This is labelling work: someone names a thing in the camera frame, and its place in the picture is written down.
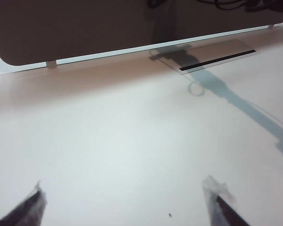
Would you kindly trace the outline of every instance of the black object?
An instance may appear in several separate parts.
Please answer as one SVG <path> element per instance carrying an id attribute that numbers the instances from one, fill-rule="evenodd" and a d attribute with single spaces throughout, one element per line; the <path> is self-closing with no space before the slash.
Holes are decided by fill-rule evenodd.
<path id="1" fill-rule="evenodd" d="M 26 65 L 281 22 L 196 0 L 0 0 L 0 57 Z"/>
<path id="2" fill-rule="evenodd" d="M 45 194 L 38 188 L 35 194 L 1 219 L 0 226 L 40 226 L 45 206 Z"/>
<path id="3" fill-rule="evenodd" d="M 230 226 L 250 226 L 220 196 L 217 197 L 216 202 L 219 204 L 223 216 Z"/>

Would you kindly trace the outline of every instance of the dark panel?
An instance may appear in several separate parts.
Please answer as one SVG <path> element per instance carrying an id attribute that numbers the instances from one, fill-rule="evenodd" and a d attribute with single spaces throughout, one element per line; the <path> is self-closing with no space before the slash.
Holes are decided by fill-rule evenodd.
<path id="1" fill-rule="evenodd" d="M 271 10 L 159 1 L 0 0 L 0 57 L 25 65 L 283 22 Z"/>

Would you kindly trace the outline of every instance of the black strip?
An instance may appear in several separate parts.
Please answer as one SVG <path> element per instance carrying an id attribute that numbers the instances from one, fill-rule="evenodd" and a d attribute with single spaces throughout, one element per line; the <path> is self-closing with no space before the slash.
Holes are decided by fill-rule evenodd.
<path id="1" fill-rule="evenodd" d="M 249 53 L 255 53 L 255 52 L 256 52 L 256 50 L 252 49 L 252 50 L 249 50 L 249 51 L 245 51 L 245 52 L 241 52 L 241 53 L 236 53 L 236 54 L 224 56 L 224 57 L 213 59 L 213 60 L 208 60 L 208 61 L 205 61 L 205 62 L 202 62 L 202 63 L 197 63 L 197 64 L 194 64 L 194 65 L 189 65 L 189 66 L 181 67 L 180 70 L 181 71 L 185 71 L 185 70 L 189 70 L 189 69 L 192 69 L 192 68 L 195 68 L 195 67 L 200 67 L 200 66 L 203 66 L 203 65 L 208 65 L 208 64 L 212 64 L 212 63 L 215 63 L 215 62 L 218 62 L 218 61 L 227 60 L 227 59 L 231 59 L 231 58 L 234 58 L 234 57 L 239 57 L 239 56 L 243 56 L 243 55 L 246 55 L 246 54 L 249 54 Z"/>
<path id="2" fill-rule="evenodd" d="M 230 226 L 250 226 L 219 195 L 216 202 L 219 204 L 223 216 Z"/>

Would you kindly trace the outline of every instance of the cable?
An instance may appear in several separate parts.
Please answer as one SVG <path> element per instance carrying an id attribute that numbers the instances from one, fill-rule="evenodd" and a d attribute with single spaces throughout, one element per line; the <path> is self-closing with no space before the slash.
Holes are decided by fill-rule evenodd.
<path id="1" fill-rule="evenodd" d="M 272 4 L 276 3 L 277 1 L 278 1 L 278 0 L 273 0 L 273 1 L 271 1 L 270 3 L 265 4 L 265 5 L 263 5 L 263 6 L 257 6 L 257 7 L 253 7 L 253 8 L 245 7 L 245 11 L 246 11 L 246 12 L 258 12 L 258 11 L 262 11 L 262 10 L 268 9 Z"/>
<path id="2" fill-rule="evenodd" d="M 204 1 L 204 0 L 196 0 L 196 1 L 201 2 L 201 3 L 215 5 L 215 3 L 212 1 Z M 234 1 L 228 1 L 228 2 L 220 2 L 219 5 L 230 5 L 230 4 L 240 2 L 240 1 L 246 1 L 246 0 L 234 0 Z"/>
<path id="3" fill-rule="evenodd" d="M 242 6 L 246 6 L 247 2 L 244 2 L 244 3 L 238 5 L 238 6 L 234 7 L 234 8 L 223 8 L 223 7 L 221 7 L 221 6 L 220 6 L 220 3 L 219 3 L 219 0 L 214 0 L 214 4 L 215 4 L 215 6 L 216 6 L 218 9 L 221 9 L 221 10 L 234 10 L 234 9 L 240 8 L 240 7 L 242 7 Z"/>

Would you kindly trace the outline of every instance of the white table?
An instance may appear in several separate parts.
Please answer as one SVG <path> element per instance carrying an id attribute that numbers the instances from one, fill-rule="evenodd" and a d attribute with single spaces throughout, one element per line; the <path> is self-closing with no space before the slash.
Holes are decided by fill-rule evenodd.
<path id="1" fill-rule="evenodd" d="M 283 26 L 192 45 L 231 39 L 259 54 L 184 76 L 148 51 L 0 75 L 0 218 L 41 180 L 43 226 L 208 226 L 212 175 L 248 223 L 283 226 L 283 125 L 266 114 L 283 121 Z M 193 96 L 193 77 L 214 91 Z"/>

